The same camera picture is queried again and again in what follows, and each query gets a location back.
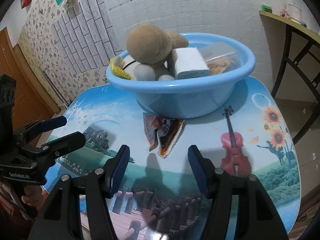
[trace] wall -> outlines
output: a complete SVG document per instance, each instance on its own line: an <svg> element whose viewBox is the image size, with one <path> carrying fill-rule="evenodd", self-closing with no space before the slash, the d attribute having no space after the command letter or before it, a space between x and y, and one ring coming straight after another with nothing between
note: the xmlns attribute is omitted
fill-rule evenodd
<svg viewBox="0 0 320 240"><path fill-rule="evenodd" d="M23 26L26 23L29 10L36 3L36 0L32 0L30 5L21 9L20 0L14 0L3 20L0 22L0 30L7 27L9 38L12 46L14 47L18 43L18 39Z"/></svg>
<svg viewBox="0 0 320 240"><path fill-rule="evenodd" d="M319 26L302 0L293 0L302 9L308 27ZM268 89L273 86L273 69L266 34L258 15L261 4L278 14L286 0L105 0L110 18L125 46L127 33L139 22L151 21L178 32L216 33L234 38L253 50L257 64L252 76Z"/></svg>
<svg viewBox="0 0 320 240"><path fill-rule="evenodd" d="M122 53L103 0L81 0L51 26L71 75L107 68Z"/></svg>
<svg viewBox="0 0 320 240"><path fill-rule="evenodd" d="M73 6L80 0L70 1ZM268 89L273 86L276 65L270 57L265 28L259 17L261 4L272 6L279 13L286 0L104 0L111 23L119 40L120 49L125 49L128 32L141 22L152 22L166 30L177 32L216 33L234 38L253 50L257 64L252 76L261 80ZM302 9L303 21L308 28L319 32L320 28L302 0L293 0ZM61 93L70 100L87 89L106 82L105 68L97 68L82 74L72 75L70 68L60 57L51 33L51 25L61 13L54 0L41 0L45 12L39 16L32 11L24 26L19 45L30 65L46 70ZM291 94L286 90L284 97Z"/></svg>

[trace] wooden door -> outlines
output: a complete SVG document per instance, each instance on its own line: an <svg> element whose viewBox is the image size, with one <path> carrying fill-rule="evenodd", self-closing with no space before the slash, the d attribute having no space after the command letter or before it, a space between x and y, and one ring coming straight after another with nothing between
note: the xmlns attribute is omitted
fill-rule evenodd
<svg viewBox="0 0 320 240"><path fill-rule="evenodd" d="M6 74L17 81L12 110L13 130L37 120L52 118L53 111L49 110L44 102L35 95L21 74L13 57L7 28L0 31L0 74ZM32 145L36 145L39 137L32 141Z"/></svg>

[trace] hand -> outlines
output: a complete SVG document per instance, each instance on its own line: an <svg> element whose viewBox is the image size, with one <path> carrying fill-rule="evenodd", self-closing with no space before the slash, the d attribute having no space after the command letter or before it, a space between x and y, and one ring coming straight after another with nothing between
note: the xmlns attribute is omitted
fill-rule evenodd
<svg viewBox="0 0 320 240"><path fill-rule="evenodd" d="M40 186L27 185L24 187L24 192L26 194L21 198L23 203L34 207L37 207L42 203L43 195L42 188Z"/></svg>

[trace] plush toy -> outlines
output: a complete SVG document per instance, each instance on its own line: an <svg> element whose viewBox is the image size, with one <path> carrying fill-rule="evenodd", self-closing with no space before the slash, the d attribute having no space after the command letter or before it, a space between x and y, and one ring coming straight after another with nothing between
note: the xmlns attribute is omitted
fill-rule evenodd
<svg viewBox="0 0 320 240"><path fill-rule="evenodd" d="M187 47L189 42L177 33L141 24L128 34L126 44L130 55L124 59L124 71L137 81L167 81L174 78L164 63L170 59L172 49Z"/></svg>

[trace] black clamp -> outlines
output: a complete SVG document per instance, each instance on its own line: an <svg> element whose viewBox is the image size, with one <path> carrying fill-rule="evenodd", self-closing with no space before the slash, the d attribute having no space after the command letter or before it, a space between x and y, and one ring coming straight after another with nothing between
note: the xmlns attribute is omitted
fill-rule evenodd
<svg viewBox="0 0 320 240"><path fill-rule="evenodd" d="M118 192L130 158L122 145L114 158L88 175L62 175L40 210L28 240L83 240L79 195L86 195L87 216L92 240L118 240L106 198Z"/></svg>
<svg viewBox="0 0 320 240"><path fill-rule="evenodd" d="M195 145L188 149L188 160L200 192L212 199L200 240L225 239L232 195L239 196L234 240L288 240L273 202L255 175L231 176L202 157Z"/></svg>
<svg viewBox="0 0 320 240"><path fill-rule="evenodd" d="M36 121L13 132L12 108L16 81L7 75L0 75L0 175L9 181L10 195L25 219L37 216L37 210L24 203L23 186L44 185L48 169L55 164L55 159L80 149L85 144L85 137L80 132L64 136L37 148L29 145L42 132L66 125L64 116L48 121Z"/></svg>

